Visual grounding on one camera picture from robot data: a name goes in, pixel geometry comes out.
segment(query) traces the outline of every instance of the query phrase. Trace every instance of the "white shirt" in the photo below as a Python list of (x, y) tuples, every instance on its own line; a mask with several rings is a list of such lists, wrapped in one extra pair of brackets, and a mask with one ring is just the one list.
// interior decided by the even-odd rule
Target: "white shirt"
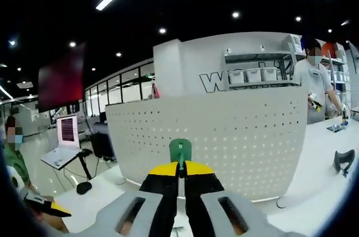
[(307, 88), (308, 95), (315, 94), (315, 101), (321, 105), (325, 105), (325, 93), (332, 89), (325, 67), (321, 63), (312, 65), (307, 59), (297, 62), (293, 82)]

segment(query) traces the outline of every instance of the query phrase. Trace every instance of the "floor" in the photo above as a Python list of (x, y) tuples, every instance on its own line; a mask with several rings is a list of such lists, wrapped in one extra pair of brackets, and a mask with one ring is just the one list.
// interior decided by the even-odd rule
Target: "floor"
[[(92, 150), (91, 142), (89, 141), (81, 143), (81, 147)], [(86, 175), (78, 159), (61, 171), (54, 170), (43, 163), (40, 159), (49, 151), (46, 133), (24, 138), (24, 143), (20, 147), (20, 152), (30, 174), (30, 180), (41, 195), (55, 197), (86, 181)], [(116, 164), (99, 160), (96, 169), (97, 162), (98, 158), (93, 154), (86, 157), (86, 164), (92, 177), (96, 174), (101, 174)]]

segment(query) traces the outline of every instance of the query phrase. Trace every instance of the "white desk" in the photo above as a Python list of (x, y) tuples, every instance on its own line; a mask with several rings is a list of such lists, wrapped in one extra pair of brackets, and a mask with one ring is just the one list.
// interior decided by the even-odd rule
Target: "white desk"
[[(303, 151), (297, 171), (286, 196), (279, 201), (286, 205), (278, 209), (275, 202), (256, 203), (268, 215), (270, 223), (284, 231), (296, 231), (314, 236), (325, 221), (334, 213), (338, 203), (345, 196), (350, 185), (352, 171), (357, 159), (349, 170), (348, 178), (337, 175), (332, 168), (334, 153), (350, 149), (359, 151), (359, 122), (351, 120), (346, 130), (333, 133), (326, 128), (339, 124), (340, 120), (331, 119), (307, 126)], [(55, 200), (72, 212), (72, 217), (64, 222), (70, 232), (78, 233), (95, 222), (96, 214), (127, 190), (137, 190), (132, 184), (116, 185), (121, 177), (118, 166), (97, 176), (90, 182), (93, 188), (80, 196), (75, 190), (60, 195)], [(183, 208), (178, 209), (181, 223), (185, 228), (179, 230), (179, 236), (189, 237), (191, 230), (183, 217)]]

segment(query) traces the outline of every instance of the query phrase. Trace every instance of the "ceiling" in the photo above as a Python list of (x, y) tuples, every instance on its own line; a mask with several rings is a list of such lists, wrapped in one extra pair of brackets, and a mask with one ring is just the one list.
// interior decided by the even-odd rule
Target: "ceiling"
[[(13, 97), (37, 94), (39, 67), (60, 59), (70, 41), (87, 43), (85, 87), (151, 58), (154, 45), (175, 38), (280, 31), (359, 43), (355, 0), (115, 0), (97, 11), (100, 1), (5, 0), (0, 62), (7, 67), (0, 68), (0, 85)], [(233, 11), (240, 11), (241, 17), (233, 19)], [(302, 21), (296, 22), (296, 16)], [(341, 26), (346, 19), (350, 23)], [(158, 32), (161, 27), (166, 34)], [(16, 46), (10, 48), (9, 40), (16, 40)], [(32, 81), (34, 88), (19, 89), (16, 83), (22, 81)]]

